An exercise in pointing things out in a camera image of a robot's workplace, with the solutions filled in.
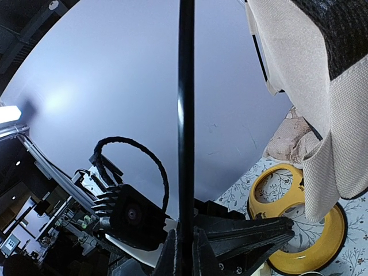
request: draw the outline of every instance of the white panel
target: white panel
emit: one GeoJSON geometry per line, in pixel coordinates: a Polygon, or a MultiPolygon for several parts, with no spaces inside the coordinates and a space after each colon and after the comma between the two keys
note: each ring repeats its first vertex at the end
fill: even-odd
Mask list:
{"type": "MultiPolygon", "coordinates": [[[[244,8],[197,1],[196,195],[214,199],[260,157],[290,102],[266,90],[244,8]]],[[[162,160],[168,213],[178,213],[178,1],[81,0],[41,40],[2,99],[35,110],[30,136],[70,175],[90,167],[99,139],[136,139],[162,160]]],[[[104,154],[125,180],[161,206],[155,164],[139,150],[104,154]]]]}

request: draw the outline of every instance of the circular hole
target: circular hole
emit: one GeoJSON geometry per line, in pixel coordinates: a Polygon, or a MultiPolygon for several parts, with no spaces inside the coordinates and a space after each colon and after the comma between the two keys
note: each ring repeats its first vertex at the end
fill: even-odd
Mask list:
{"type": "Polygon", "coordinates": [[[324,219],[319,223],[311,223],[305,218],[304,204],[295,205],[286,210],[282,216],[294,221],[294,238],[281,249],[286,253],[298,253],[314,245],[322,234],[324,219]]]}
{"type": "Polygon", "coordinates": [[[277,170],[258,184],[255,199],[260,203],[278,201],[289,191],[292,182],[293,174],[289,170],[277,170]]]}

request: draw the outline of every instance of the yellow plastic frame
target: yellow plastic frame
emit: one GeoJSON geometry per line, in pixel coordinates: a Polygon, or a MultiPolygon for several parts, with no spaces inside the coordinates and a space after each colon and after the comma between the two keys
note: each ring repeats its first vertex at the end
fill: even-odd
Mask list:
{"type": "MultiPolygon", "coordinates": [[[[249,196],[249,211],[252,219],[258,213],[266,217],[279,217],[286,210],[297,204],[304,204],[304,185],[301,185],[303,174],[301,170],[288,165],[276,165],[263,172],[254,182],[249,196]],[[264,179],[277,170],[289,170],[293,174],[293,182],[286,194],[278,201],[260,203],[255,198],[256,187],[264,179]]],[[[281,273],[300,275],[307,271],[316,271],[324,267],[340,251],[346,238],[345,216],[337,205],[325,216],[324,229],[317,242],[308,249],[298,253],[276,251],[269,261],[281,273]]]]}

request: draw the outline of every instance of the fluorescent light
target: fluorescent light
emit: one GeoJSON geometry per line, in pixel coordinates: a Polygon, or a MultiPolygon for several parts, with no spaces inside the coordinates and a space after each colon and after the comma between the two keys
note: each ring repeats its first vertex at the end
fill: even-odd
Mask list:
{"type": "Polygon", "coordinates": [[[15,105],[0,107],[0,124],[3,122],[17,121],[22,113],[15,105]]]}

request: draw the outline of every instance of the floral pattern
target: floral pattern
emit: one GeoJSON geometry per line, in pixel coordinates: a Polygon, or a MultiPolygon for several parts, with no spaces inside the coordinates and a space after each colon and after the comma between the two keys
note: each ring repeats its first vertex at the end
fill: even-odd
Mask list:
{"type": "MultiPolygon", "coordinates": [[[[252,184],[258,176],[268,168],[277,165],[272,160],[261,158],[248,172],[235,182],[219,199],[217,203],[229,210],[247,213],[247,200],[252,184]]],[[[287,170],[278,170],[267,177],[256,189],[256,198],[264,203],[281,198],[290,188],[292,174],[287,170]]],[[[368,212],[366,195],[355,200],[340,200],[348,218],[348,234],[345,245],[336,259],[321,271],[325,276],[360,276],[368,273],[368,228],[365,214],[368,212]]],[[[284,246],[285,252],[299,252],[313,245],[320,237],[324,220],[312,224],[305,219],[304,205],[297,205],[287,210],[284,216],[294,220],[295,237],[284,246]]]]}

